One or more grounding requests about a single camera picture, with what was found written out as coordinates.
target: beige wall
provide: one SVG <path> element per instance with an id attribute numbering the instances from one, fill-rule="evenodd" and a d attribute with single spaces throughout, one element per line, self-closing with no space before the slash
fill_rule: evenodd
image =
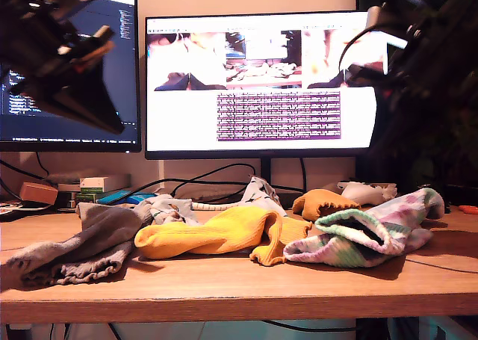
<path id="1" fill-rule="evenodd" d="M 139 0 L 140 20 L 140 70 L 141 101 L 144 106 L 144 18 L 145 16 L 168 15 L 208 15 L 221 13 L 269 13 L 316 10 L 351 10 L 355 0 Z M 1 159 L 17 167 L 37 174 L 43 174 L 37 166 L 34 153 L 3 152 Z M 159 162 L 147 161 L 143 153 L 138 154 L 100 154 L 100 153 L 41 153 L 44 165 L 54 173 L 78 170 L 85 167 L 97 167 L 105 173 L 131 173 L 134 185 L 142 185 L 157 179 L 160 174 Z M 257 160 L 250 161 L 258 167 Z M 164 171 L 168 177 L 191 178 L 200 173 L 213 170 L 221 165 L 231 163 L 221 161 L 165 161 Z M 354 173 L 353 158 L 340 159 L 308 159 L 309 188 L 318 188 L 329 182 L 335 182 Z M 246 181 L 248 169 L 231 170 L 221 173 L 216 179 Z M 15 191 L 22 182 L 30 180 L 15 173 L 1 169 L 1 177 Z M 273 162 L 273 183 L 301 187 L 302 175 L 297 159 L 275 160 Z M 224 188 L 207 187 L 207 191 L 199 191 L 198 187 L 184 187 L 188 193 L 222 193 Z"/>

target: white cable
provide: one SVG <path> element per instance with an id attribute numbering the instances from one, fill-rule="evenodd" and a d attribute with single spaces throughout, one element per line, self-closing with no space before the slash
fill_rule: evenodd
<path id="1" fill-rule="evenodd" d="M 46 207 L 42 208 L 11 208 L 11 207 L 0 207 L 0 210 L 5 211 L 42 211 L 44 209 L 50 208 L 52 205 L 47 205 Z"/>

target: blue object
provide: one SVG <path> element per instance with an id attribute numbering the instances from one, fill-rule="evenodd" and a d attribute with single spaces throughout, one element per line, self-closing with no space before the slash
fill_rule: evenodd
<path id="1" fill-rule="evenodd" d="M 110 194 L 109 196 L 106 196 L 105 198 L 101 198 L 98 203 L 99 204 L 107 204 L 109 202 L 114 202 L 114 200 L 117 200 L 118 198 L 123 197 L 124 195 L 128 194 L 129 191 L 117 191 L 116 193 Z M 139 202 L 151 198 L 151 197 L 156 197 L 156 194 L 154 193 L 144 193 L 144 192 L 137 192 L 128 198 L 125 198 L 124 200 L 120 200 L 118 202 L 115 202 L 114 204 L 123 204 L 123 203 L 130 203 L 130 204 L 138 204 Z"/>

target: computer monitor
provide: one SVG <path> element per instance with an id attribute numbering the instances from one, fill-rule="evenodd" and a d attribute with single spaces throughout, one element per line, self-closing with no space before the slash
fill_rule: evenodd
<path id="1" fill-rule="evenodd" d="M 146 158 L 356 155 L 375 123 L 372 87 L 345 69 L 386 72 L 389 35 L 367 13 L 146 18 Z"/>
<path id="2" fill-rule="evenodd" d="M 22 77 L 10 72 L 0 90 L 0 150 L 139 152 L 137 0 L 94 0 L 70 21 L 84 37 L 103 25 L 115 32 L 115 47 L 104 57 L 103 79 L 125 126 L 124 132 L 113 135 L 41 111 L 34 100 L 8 93 L 8 88 Z"/>

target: white screen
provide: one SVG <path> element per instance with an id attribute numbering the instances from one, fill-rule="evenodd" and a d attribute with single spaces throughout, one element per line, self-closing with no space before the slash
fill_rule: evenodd
<path id="1" fill-rule="evenodd" d="M 366 13 L 148 19 L 146 151 L 347 149 L 370 144 L 371 87 L 350 64 L 386 68 Z"/>

